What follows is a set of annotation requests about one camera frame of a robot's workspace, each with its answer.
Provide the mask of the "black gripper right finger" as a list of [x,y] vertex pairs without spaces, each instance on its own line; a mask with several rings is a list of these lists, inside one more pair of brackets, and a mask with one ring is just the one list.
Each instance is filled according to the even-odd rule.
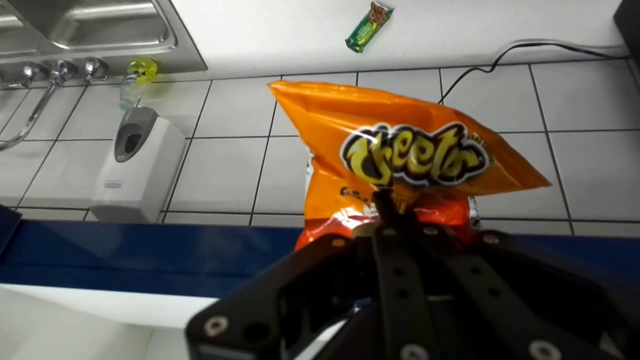
[[413,223],[418,244],[438,261],[514,360],[599,360],[599,351],[535,316],[477,254],[442,226]]

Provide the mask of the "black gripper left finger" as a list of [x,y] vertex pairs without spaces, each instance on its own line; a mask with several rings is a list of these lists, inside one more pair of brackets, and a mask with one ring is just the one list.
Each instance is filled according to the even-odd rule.
[[374,195],[378,226],[374,259],[387,360],[435,360],[438,345],[424,297],[419,268],[412,259],[413,233],[396,211],[387,188]]

